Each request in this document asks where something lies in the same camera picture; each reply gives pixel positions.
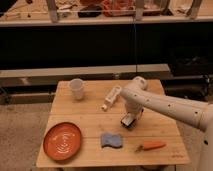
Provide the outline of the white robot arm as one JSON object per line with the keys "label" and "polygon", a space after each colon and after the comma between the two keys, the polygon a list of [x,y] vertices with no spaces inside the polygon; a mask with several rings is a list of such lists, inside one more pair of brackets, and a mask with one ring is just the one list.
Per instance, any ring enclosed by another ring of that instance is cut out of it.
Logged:
{"label": "white robot arm", "polygon": [[197,171],[213,171],[213,104],[155,94],[147,88],[147,81],[140,76],[122,88],[120,95],[128,112],[139,113],[145,107],[204,132]]}

